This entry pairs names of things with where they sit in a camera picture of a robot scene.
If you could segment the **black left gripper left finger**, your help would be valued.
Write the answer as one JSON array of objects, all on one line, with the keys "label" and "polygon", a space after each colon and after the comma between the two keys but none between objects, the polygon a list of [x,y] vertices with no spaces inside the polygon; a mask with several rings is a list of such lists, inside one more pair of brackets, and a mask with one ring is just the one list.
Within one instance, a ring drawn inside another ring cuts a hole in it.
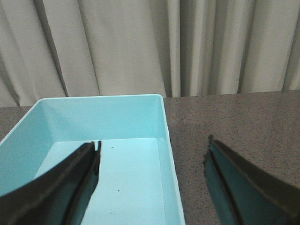
[{"label": "black left gripper left finger", "polygon": [[79,225],[99,180],[101,142],[81,145],[33,181],[1,196],[2,225]]}]

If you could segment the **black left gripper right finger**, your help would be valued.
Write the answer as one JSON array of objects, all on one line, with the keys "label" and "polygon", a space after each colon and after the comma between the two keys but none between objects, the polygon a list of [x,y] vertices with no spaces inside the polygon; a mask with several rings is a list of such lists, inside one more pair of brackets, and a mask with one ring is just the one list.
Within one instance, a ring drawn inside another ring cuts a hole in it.
[{"label": "black left gripper right finger", "polygon": [[223,225],[298,225],[300,190],[209,136],[206,184]]}]

